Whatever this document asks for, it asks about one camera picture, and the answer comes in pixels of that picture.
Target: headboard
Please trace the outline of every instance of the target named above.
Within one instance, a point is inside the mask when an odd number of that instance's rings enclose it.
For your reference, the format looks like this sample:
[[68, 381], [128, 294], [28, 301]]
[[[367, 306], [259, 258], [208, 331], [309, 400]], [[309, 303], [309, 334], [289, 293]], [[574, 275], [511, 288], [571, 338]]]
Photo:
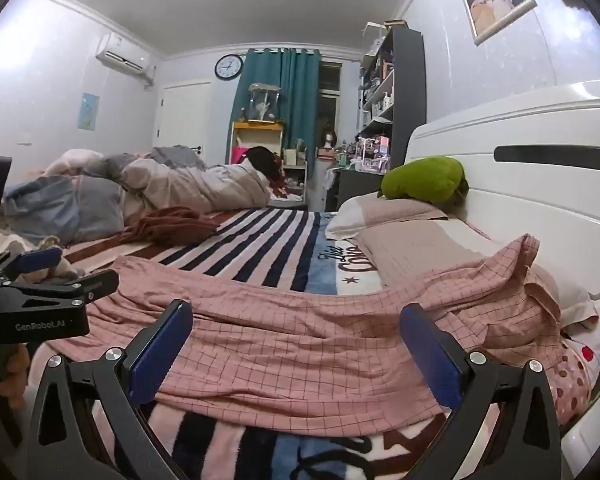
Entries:
[[[494, 240], [524, 233], [584, 286], [600, 314], [600, 80], [545, 88], [416, 129], [406, 161], [464, 165], [466, 220]], [[600, 323], [596, 329], [600, 336]]]

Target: pink checkered cloth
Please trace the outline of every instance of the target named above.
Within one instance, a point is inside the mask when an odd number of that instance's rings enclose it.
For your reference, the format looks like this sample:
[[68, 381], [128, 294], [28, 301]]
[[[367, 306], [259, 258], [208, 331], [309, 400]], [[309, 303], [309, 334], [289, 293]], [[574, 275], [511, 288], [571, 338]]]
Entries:
[[564, 352], [558, 307], [528, 270], [525, 235], [491, 258], [364, 296], [320, 296], [205, 276], [134, 257], [118, 291], [89, 306], [91, 333], [48, 344], [74, 360], [125, 347], [174, 298], [196, 322], [156, 399], [247, 426], [315, 436], [382, 433], [439, 413], [398, 333], [418, 302], [465, 349], [546, 368]]

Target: black stripe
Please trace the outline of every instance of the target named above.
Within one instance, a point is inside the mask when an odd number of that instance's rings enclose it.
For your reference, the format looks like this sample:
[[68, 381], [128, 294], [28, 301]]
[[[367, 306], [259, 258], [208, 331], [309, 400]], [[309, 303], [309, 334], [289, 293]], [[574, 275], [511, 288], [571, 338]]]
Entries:
[[262, 247], [258, 249], [258, 251], [248, 259], [248, 261], [242, 266], [242, 268], [238, 271], [238, 273], [234, 276], [234, 280], [236, 282], [245, 283], [253, 274], [253, 271], [256, 270], [256, 267], [260, 264], [260, 261], [264, 258], [265, 254], [269, 252], [269, 250], [273, 247], [273, 245], [280, 240], [280, 237], [283, 233], [289, 229], [289, 226], [293, 223], [294, 219], [298, 212], [293, 211], [290, 212], [289, 217], [285, 220], [285, 222], [280, 226], [275, 233], [273, 233], [269, 240], [263, 243]]
[[597, 146], [568, 144], [498, 146], [493, 152], [493, 158], [496, 162], [529, 162], [600, 170], [600, 148]]
[[229, 251], [225, 256], [220, 258], [216, 263], [214, 263], [209, 269], [205, 271], [207, 276], [215, 276], [221, 270], [223, 270], [227, 265], [229, 265], [234, 258], [236, 258], [239, 254], [241, 254], [247, 247], [249, 247], [256, 238], [259, 238], [261, 234], [263, 234], [267, 229], [269, 229], [275, 222], [282, 216], [282, 213], [285, 212], [284, 209], [279, 209], [278, 213], [272, 216], [269, 220], [267, 220], [266, 224], [264, 224], [260, 229], [256, 232], [251, 233], [247, 236], [246, 240], [241, 241], [238, 245], [236, 245], [231, 251]]
[[234, 480], [270, 480], [277, 439], [277, 431], [244, 428], [235, 461]]
[[171, 456], [189, 478], [200, 478], [206, 452], [216, 429], [216, 420], [206, 415], [185, 413]]
[[314, 225], [311, 227], [311, 232], [309, 233], [304, 248], [302, 248], [300, 261], [296, 268], [296, 275], [291, 283], [291, 290], [296, 292], [304, 292], [306, 289], [306, 282], [309, 280], [311, 257], [314, 255], [315, 241], [318, 238], [318, 231], [320, 230], [320, 213], [314, 213], [314, 215]]
[[298, 243], [300, 235], [302, 234], [302, 231], [304, 231], [308, 220], [309, 213], [307, 211], [303, 211], [302, 220], [298, 224], [298, 227], [296, 227], [296, 230], [291, 235], [289, 240], [286, 241], [286, 244], [282, 247], [280, 254], [271, 265], [269, 272], [267, 272], [267, 275], [264, 281], [262, 282], [264, 286], [278, 286], [280, 276], [282, 276], [282, 271], [285, 269], [286, 261], [289, 259], [291, 251], [296, 246], [296, 243]]
[[[140, 413], [144, 416], [144, 420], [149, 420], [149, 417], [154, 411], [154, 408], [158, 404], [155, 400], [152, 400], [148, 404], [143, 404], [140, 406]], [[113, 443], [113, 458], [116, 462], [116, 466], [120, 469], [120, 472], [125, 476], [125, 478], [138, 478], [138, 475], [134, 471], [131, 466], [131, 462], [126, 457], [125, 452], [122, 451], [122, 446], [116, 439]]]
[[[246, 214], [240, 216], [240, 218], [235, 219], [230, 224], [225, 225], [222, 229], [216, 231], [214, 236], [220, 236], [222, 233], [227, 232], [229, 229], [232, 229], [233, 227], [235, 227], [236, 225], [241, 223], [245, 218], [248, 218], [249, 216], [254, 214], [256, 211], [258, 211], [258, 209], [250, 209]], [[191, 244], [186, 247], [183, 247], [180, 250], [177, 250], [176, 252], [174, 252], [171, 256], [167, 256], [165, 259], [161, 260], [160, 263], [163, 265], [172, 264], [176, 260], [179, 260], [180, 258], [182, 258], [185, 254], [191, 252], [196, 247], [200, 247], [201, 243], [202, 242], [197, 242], [195, 244]]]
[[265, 216], [271, 214], [273, 211], [275, 211], [275, 209], [266, 209], [261, 215], [258, 215], [256, 218], [253, 219], [253, 221], [249, 222], [242, 229], [238, 229], [234, 234], [228, 235], [226, 238], [222, 238], [221, 240], [218, 240], [217, 243], [213, 244], [202, 254], [199, 254], [197, 257], [195, 257], [193, 260], [191, 260], [188, 264], [186, 264], [185, 266], [180, 267], [180, 268], [182, 270], [195, 269], [197, 266], [199, 266], [199, 264], [201, 264], [207, 258], [209, 258], [213, 254], [215, 254], [219, 248], [233, 242], [238, 236], [243, 235], [243, 234], [245, 234], [245, 232], [253, 229], [253, 227], [258, 222], [260, 222], [260, 220], [262, 220]]

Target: green plush toy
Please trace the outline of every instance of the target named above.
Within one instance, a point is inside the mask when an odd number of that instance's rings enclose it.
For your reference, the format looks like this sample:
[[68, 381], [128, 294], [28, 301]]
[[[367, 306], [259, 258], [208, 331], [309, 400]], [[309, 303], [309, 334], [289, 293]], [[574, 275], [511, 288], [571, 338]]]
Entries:
[[458, 201], [464, 201], [468, 190], [464, 168], [458, 160], [428, 156], [389, 171], [382, 179], [379, 196], [456, 206]]

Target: screw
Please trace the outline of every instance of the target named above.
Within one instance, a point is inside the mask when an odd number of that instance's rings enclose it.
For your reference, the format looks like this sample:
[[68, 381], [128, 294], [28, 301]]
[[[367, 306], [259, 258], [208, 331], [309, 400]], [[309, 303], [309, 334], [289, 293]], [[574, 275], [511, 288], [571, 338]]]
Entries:
[[120, 348], [110, 348], [107, 350], [107, 353], [104, 354], [104, 357], [107, 358], [107, 361], [117, 361], [122, 357], [122, 350]]
[[483, 365], [487, 362], [487, 358], [480, 352], [471, 352], [469, 359], [474, 365]]
[[54, 355], [51, 359], [49, 359], [49, 361], [46, 362], [46, 365], [49, 368], [56, 368], [57, 366], [60, 366], [61, 362], [62, 358], [59, 355]]
[[529, 368], [531, 368], [535, 372], [541, 372], [542, 371], [542, 363], [540, 361], [536, 361], [534, 359], [532, 361], [529, 361]]

